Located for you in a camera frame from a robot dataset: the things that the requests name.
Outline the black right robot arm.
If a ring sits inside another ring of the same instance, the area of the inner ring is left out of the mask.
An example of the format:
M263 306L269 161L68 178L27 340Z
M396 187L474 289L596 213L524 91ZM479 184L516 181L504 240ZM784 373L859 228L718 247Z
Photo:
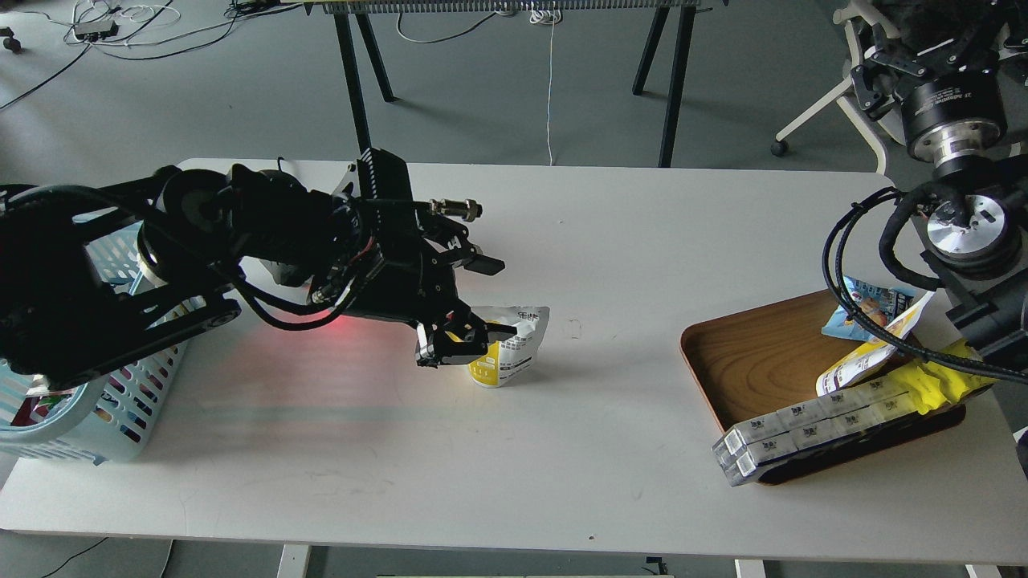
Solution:
M859 108L891 104L932 178L903 193L879 240L900 281L944 289L948 321L993 371L1026 371L1026 155L991 160L1014 114L1000 77L1026 80L1024 1L871 1Z

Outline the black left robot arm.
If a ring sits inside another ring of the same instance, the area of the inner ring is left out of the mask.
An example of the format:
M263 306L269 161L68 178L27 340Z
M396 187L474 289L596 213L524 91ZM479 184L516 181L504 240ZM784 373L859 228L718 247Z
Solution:
M51 390L238 317L306 332L342 315L418 333L416 363L469 364L516 334L458 299L456 267L503 270L467 237L476 201L415 201L368 148L333 193L278 169L166 167L135 181L2 187L2 358Z

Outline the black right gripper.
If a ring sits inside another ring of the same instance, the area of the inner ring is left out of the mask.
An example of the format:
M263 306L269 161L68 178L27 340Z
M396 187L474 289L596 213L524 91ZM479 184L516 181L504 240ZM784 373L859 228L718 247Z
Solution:
M999 14L1009 21L1017 14L1017 1L921 1L916 6L916 55L935 55ZM992 69L916 78L909 49L900 41L883 40L851 69L851 80L869 120L880 120L900 102L907 154L935 169L983 169L989 162L986 151L1006 134Z

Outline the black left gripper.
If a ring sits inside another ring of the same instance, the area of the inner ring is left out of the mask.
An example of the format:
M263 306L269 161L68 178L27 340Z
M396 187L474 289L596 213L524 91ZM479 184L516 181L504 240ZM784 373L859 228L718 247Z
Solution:
M466 251L439 251L425 241L405 242L392 254L368 242L353 256L353 315L414 327L418 366L470 364L517 329L485 320L458 298L453 270L466 261Z

